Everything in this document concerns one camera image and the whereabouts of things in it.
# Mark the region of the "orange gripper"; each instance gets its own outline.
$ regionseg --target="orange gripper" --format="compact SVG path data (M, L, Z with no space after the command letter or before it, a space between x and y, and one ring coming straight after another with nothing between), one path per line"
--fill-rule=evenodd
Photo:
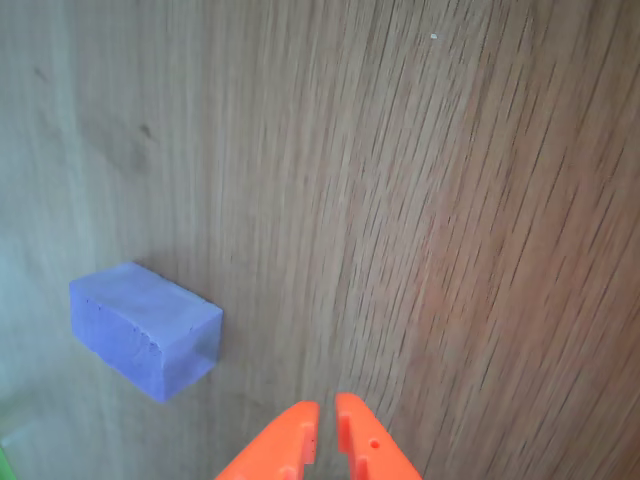
M315 402L290 407L247 445L217 480L302 480L304 465L316 458Z
M314 402L300 402L271 422L216 480L302 480L318 435ZM356 395L336 396L338 449L349 458L351 480L420 480L391 435Z

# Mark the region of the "rectangular block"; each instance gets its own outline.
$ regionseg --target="rectangular block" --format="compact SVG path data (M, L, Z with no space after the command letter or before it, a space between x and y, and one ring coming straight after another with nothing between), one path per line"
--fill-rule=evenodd
M69 285L74 335L159 402L216 363L222 310L135 263Z

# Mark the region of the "purple block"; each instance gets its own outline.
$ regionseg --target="purple block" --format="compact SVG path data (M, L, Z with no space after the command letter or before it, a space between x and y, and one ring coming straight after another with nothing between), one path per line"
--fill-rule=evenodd
M216 364L222 310L135 263L74 280L75 336L159 402Z

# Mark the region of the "wooden table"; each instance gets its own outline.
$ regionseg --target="wooden table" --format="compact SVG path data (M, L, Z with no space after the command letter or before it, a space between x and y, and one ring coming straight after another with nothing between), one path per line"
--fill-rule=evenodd
M362 396L428 479L640 475L636 0L0 0L0 439L210 479ZM225 310L153 403L71 335L135 260Z

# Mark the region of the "wood grain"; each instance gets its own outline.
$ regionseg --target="wood grain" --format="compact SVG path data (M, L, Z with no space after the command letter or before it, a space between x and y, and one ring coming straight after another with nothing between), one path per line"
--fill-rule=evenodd
M346 478L337 391L425 478L640 476L636 0L0 0L0 65L18 478L212 478L301 399ZM70 333L131 259L225 310L165 406Z

